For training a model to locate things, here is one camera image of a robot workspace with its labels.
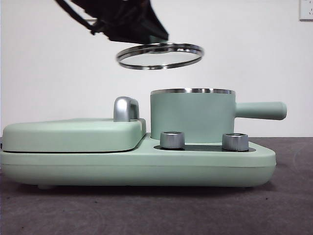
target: silver ring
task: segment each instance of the silver ring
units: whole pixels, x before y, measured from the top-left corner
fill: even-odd
[[[163,93],[219,93],[219,94],[235,94],[235,91],[214,88],[176,88],[152,91],[151,94]]]
[[[146,66],[146,65],[125,64],[122,62],[122,60],[131,56],[135,56],[135,55],[141,55],[141,54],[147,54],[147,53],[164,53],[164,52],[186,52],[186,53],[196,54],[199,57],[193,60],[178,62],[174,64],[167,64],[167,65]],[[186,43],[154,43],[154,44],[146,44],[146,45],[131,47],[131,48],[122,50],[116,55],[116,60],[121,66],[128,68],[128,69],[163,70],[163,69],[171,69],[171,68],[177,68],[177,67],[194,64],[200,61],[203,56],[204,56],[203,48],[197,45],[186,44]]]

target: gray surface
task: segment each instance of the gray surface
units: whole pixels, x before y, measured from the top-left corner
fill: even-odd
[[[313,234],[313,138],[251,138],[277,153],[255,188],[57,187],[1,177],[1,235]]]

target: lid handle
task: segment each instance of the lid handle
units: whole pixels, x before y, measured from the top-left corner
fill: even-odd
[[[113,121],[131,121],[131,119],[139,119],[138,101],[127,96],[116,98]]]

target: electrical outlet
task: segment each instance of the electrical outlet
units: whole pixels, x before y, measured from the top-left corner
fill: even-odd
[[[313,21],[313,0],[300,0],[300,20]]]

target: pot handle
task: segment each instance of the pot handle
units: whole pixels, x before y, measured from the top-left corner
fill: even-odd
[[[237,118],[259,118],[283,120],[287,115],[287,106],[283,102],[237,103]]]

